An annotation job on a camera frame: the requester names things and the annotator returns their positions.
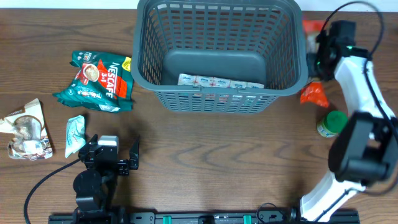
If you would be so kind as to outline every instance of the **coffee cup image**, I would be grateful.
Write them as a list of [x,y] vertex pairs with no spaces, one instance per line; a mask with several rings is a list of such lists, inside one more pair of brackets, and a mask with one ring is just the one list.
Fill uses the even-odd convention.
[[83,69],[83,74],[92,82],[96,82],[100,77],[100,71],[98,71],[98,68],[93,64],[87,64]]

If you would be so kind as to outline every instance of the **basket rim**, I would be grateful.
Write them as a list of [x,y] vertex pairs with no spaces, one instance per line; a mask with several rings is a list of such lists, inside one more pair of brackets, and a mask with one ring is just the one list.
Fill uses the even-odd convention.
[[[234,88],[217,88],[217,87],[195,87],[195,86],[178,86],[178,85],[155,85],[147,80],[141,75],[141,72],[138,69],[138,61],[140,58],[140,46],[141,46],[141,39],[142,39],[142,30],[143,30],[143,22],[145,17],[145,9],[148,6],[151,0],[140,0],[137,6],[137,20],[136,20],[136,28],[134,31],[134,40],[133,40],[133,51],[132,51],[132,61],[131,64],[131,75],[133,79],[143,88],[151,91],[156,92],[185,92],[185,93],[212,93],[212,94],[255,94],[255,95],[275,95],[275,96],[289,96],[296,94],[299,92],[307,83],[308,80],[308,68],[307,68],[307,58],[306,58],[306,51],[305,51],[305,37],[304,37],[304,28],[301,21],[302,18],[302,10],[300,6],[294,0],[275,0],[275,1],[264,1],[264,0],[247,0],[246,2],[242,3],[241,1],[237,0],[240,4],[247,4],[250,5],[261,5],[261,3],[267,2],[267,6],[269,7],[270,2],[277,2],[277,3],[284,3],[286,6],[290,7],[292,11],[293,18],[292,18],[292,26],[295,27],[294,29],[294,37],[296,44],[293,44],[293,47],[296,48],[297,51],[297,66],[298,72],[300,73],[299,79],[289,88],[283,90],[273,90],[273,89],[255,89],[255,88],[248,88],[248,89],[234,89]],[[192,4],[190,0],[179,0],[179,1],[163,1],[160,0],[159,2],[167,4],[170,3],[187,3]],[[212,0],[201,0],[198,3],[214,3]],[[225,4],[234,4],[234,2],[230,1]]]

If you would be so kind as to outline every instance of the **white and brown snack bag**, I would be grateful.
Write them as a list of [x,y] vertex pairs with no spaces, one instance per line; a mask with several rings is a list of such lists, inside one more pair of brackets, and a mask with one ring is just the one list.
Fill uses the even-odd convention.
[[40,101],[35,99],[0,119],[0,132],[13,133],[8,144],[11,159],[47,159],[52,157]]

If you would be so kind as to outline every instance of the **wooden surface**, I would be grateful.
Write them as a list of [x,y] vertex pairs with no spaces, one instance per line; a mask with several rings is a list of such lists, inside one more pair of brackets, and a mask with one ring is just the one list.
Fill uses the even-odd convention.
[[[307,12],[307,19],[328,13]],[[357,43],[370,48],[379,30],[376,17],[341,13],[357,21]],[[88,114],[87,134],[118,135],[121,157],[140,134],[140,168],[120,178],[114,204],[166,211],[254,210],[264,202],[289,206],[312,190],[327,170],[331,139],[319,136],[316,117],[325,112],[300,105],[297,96],[279,98],[257,115],[174,113],[155,95],[134,85],[134,110],[111,114],[57,103],[52,93],[76,74],[72,50],[130,56],[136,12],[114,10],[0,10],[0,116],[38,98],[55,147],[52,158],[8,158],[12,138],[0,134],[0,223],[23,223],[23,204],[31,188],[51,171],[76,159],[65,158],[69,118]],[[375,74],[389,106],[398,112],[398,14],[385,14],[386,34],[375,54]],[[330,101],[346,110],[336,82],[326,85]],[[79,163],[51,177],[29,205],[32,223],[46,223],[53,212],[76,207],[72,182],[85,169]],[[397,223],[398,192],[385,197],[357,196],[362,223]]]

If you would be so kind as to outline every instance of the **basket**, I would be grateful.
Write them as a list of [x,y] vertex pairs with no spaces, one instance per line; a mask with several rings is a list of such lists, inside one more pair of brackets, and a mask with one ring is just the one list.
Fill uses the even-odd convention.
[[[181,73],[265,88],[178,86]],[[307,82],[302,12],[294,0],[141,0],[131,74],[170,110],[258,113]]]

